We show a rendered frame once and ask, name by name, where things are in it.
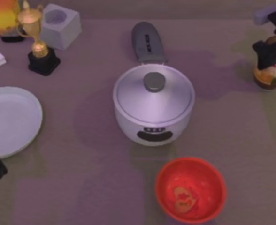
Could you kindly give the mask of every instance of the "gray knob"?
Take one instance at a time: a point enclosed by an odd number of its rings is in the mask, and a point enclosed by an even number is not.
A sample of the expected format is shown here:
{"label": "gray knob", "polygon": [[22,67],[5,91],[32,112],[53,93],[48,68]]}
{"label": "gray knob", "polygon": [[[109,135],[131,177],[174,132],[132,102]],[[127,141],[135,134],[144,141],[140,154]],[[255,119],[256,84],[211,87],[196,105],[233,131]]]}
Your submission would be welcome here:
{"label": "gray knob", "polygon": [[157,72],[148,73],[143,78],[144,87],[150,92],[163,90],[165,81],[164,75]]}

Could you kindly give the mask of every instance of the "white plate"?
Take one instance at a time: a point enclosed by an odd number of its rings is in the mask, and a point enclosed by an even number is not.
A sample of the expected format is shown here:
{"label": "white plate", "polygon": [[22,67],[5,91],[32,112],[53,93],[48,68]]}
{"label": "white plate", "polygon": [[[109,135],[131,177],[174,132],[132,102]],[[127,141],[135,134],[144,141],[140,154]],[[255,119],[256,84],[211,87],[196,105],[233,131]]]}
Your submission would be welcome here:
{"label": "white plate", "polygon": [[27,90],[0,88],[0,158],[25,149],[37,136],[43,119],[39,100]]}

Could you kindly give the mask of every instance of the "white cooking pot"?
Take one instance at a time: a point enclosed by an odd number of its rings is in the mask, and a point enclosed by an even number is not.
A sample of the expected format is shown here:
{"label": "white cooking pot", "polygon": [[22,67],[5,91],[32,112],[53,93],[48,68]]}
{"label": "white cooking pot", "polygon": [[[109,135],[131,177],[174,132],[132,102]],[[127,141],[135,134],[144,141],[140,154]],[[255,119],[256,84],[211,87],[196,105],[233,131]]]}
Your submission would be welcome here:
{"label": "white cooking pot", "polygon": [[[194,88],[180,71],[163,65],[166,59],[156,28],[138,23],[132,44],[142,65],[125,72],[113,90],[115,116],[124,134],[145,146],[177,139],[186,128],[195,101]],[[161,64],[144,64],[150,62]]]}

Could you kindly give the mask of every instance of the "trophy cup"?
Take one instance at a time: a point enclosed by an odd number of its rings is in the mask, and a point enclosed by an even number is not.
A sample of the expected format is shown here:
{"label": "trophy cup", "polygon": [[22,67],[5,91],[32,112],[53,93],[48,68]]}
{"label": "trophy cup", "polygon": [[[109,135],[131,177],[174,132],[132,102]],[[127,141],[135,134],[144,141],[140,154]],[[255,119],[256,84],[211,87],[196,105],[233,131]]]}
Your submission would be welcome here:
{"label": "trophy cup", "polygon": [[[30,64],[29,70],[43,76],[50,75],[60,64],[61,60],[56,57],[54,49],[49,48],[39,39],[42,28],[43,6],[30,8],[27,0],[23,1],[23,10],[18,14],[17,32],[25,38],[33,38],[32,51],[28,54]],[[19,31],[19,27],[25,31],[26,35]]]}

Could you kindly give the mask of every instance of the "gray table surface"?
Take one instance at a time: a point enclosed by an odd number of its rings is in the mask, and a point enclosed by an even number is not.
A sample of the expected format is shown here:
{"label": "gray table surface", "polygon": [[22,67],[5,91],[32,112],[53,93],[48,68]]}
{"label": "gray table surface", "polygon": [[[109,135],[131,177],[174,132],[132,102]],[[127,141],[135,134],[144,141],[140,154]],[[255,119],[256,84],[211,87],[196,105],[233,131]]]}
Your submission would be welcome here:
{"label": "gray table surface", "polygon": [[0,86],[27,89],[41,101],[37,139],[4,160],[0,225],[178,225],[153,195],[157,172],[177,156],[198,156],[224,175],[228,199],[206,225],[276,225],[276,91],[252,81],[250,45],[272,27],[249,20],[157,20],[168,65],[186,74],[197,98],[191,122],[174,143],[129,141],[114,117],[112,88],[138,63],[130,46],[135,20],[85,20],[83,33],[49,77],[27,69],[32,40],[0,52]]}

